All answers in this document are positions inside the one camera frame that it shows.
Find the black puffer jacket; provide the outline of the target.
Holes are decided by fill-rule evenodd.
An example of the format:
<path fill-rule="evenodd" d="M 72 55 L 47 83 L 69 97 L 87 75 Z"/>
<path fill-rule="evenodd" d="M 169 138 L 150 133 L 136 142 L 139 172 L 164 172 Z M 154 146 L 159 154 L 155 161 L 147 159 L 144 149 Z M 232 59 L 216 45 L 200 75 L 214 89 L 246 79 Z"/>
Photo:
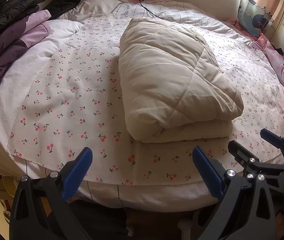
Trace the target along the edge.
<path fill-rule="evenodd" d="M 10 25 L 39 11 L 45 0 L 7 0 L 0 5 L 0 34 Z"/>

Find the white pillow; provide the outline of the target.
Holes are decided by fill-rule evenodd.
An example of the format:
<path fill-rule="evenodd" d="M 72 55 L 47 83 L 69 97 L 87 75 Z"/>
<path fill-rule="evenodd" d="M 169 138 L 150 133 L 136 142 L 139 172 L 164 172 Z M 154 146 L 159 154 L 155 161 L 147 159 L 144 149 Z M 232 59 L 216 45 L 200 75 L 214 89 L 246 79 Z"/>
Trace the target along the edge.
<path fill-rule="evenodd" d="M 36 57 L 51 57 L 71 36 L 83 26 L 82 23 L 70 20 L 48 21 L 51 33 L 39 43 L 31 47 L 26 55 Z"/>

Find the right cartoon curtain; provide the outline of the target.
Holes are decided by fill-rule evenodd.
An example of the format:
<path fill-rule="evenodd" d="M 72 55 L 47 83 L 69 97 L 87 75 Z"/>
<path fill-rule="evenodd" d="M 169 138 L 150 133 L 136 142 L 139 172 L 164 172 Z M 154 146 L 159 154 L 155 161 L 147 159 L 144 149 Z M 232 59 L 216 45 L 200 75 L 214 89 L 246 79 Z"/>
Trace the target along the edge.
<path fill-rule="evenodd" d="M 284 0 L 241 0 L 237 22 L 242 32 L 253 39 L 264 34 L 271 39 L 284 15 Z"/>

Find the purple jacket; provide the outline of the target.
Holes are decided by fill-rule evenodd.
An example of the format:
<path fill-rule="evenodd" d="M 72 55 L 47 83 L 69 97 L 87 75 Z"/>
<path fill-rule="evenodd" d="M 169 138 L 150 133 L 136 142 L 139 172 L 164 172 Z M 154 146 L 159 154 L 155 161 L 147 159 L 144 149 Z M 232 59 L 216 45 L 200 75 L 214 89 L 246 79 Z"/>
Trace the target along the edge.
<path fill-rule="evenodd" d="M 17 59 L 51 33 L 47 23 L 49 18 L 51 14 L 48 10 L 38 11 L 9 26 L 0 34 L 0 83 Z"/>

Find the cherry print bed sheet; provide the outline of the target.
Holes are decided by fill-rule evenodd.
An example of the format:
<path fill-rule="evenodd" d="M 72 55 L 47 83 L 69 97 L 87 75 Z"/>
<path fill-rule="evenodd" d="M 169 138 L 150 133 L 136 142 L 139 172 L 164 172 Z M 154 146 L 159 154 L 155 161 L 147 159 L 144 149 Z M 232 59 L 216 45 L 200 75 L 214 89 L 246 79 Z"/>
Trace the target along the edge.
<path fill-rule="evenodd" d="M 208 42 L 222 71 L 239 89 L 243 114 L 226 138 L 148 144 L 126 129 L 118 69 L 120 37 L 133 14 L 93 17 L 57 50 L 39 72 L 22 102 L 7 151 L 51 170 L 89 147 L 93 163 L 87 181 L 118 185 L 179 185 L 199 181 L 192 149 L 201 146 L 225 167 L 240 170 L 227 152 L 237 140 L 261 161 L 279 150 L 260 138 L 267 128 L 284 135 L 284 94 L 262 52 L 222 22 L 194 10 L 168 20 L 198 32 Z"/>

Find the beige quilted jacket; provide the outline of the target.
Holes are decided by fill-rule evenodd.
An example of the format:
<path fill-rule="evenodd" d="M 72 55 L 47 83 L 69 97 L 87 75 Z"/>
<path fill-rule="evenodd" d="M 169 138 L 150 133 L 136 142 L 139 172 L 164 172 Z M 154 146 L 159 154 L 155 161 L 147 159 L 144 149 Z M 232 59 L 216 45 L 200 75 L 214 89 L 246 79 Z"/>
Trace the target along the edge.
<path fill-rule="evenodd" d="M 244 110 L 205 39 L 184 24 L 133 18 L 119 74 L 126 128 L 143 143 L 224 138 Z"/>

